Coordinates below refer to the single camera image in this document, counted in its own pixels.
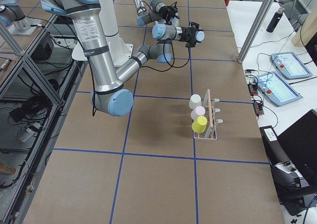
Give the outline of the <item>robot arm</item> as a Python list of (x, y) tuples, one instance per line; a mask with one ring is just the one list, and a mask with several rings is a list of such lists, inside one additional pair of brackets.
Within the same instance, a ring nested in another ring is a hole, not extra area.
[(139, 26), (157, 22), (166, 25), (179, 26), (177, 1), (166, 5), (162, 0), (133, 0), (136, 8), (136, 21)]
[(199, 24), (190, 22), (188, 27), (176, 26), (173, 19), (178, 18), (175, 4), (166, 5), (161, 0), (133, 0), (137, 9), (139, 25), (154, 23), (152, 36), (157, 43), (141, 46), (120, 68), (115, 68), (111, 52), (113, 45), (108, 43), (100, 20), (100, 0), (41, 0), (44, 11), (72, 19), (83, 54), (90, 65), (95, 80), (91, 93), (93, 107), (114, 117), (128, 114), (133, 106), (132, 93), (124, 84), (146, 62), (155, 59), (173, 67), (173, 41), (193, 48), (203, 41), (205, 35)]

